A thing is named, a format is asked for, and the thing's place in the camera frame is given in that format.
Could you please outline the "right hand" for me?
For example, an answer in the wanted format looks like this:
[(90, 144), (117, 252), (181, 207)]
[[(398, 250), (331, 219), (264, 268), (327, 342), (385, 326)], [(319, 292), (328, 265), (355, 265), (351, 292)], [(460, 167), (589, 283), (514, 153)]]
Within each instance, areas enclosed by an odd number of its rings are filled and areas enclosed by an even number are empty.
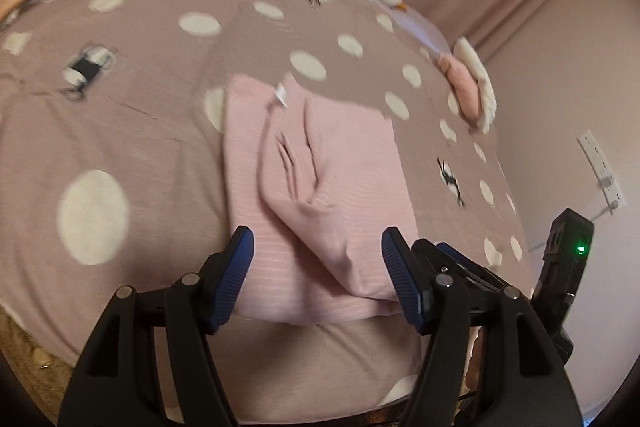
[(483, 327), (472, 327), (461, 387), (461, 392), (464, 395), (466, 395), (468, 392), (475, 391), (478, 387), (478, 383), (480, 382), (480, 368), (482, 367), (483, 347)]

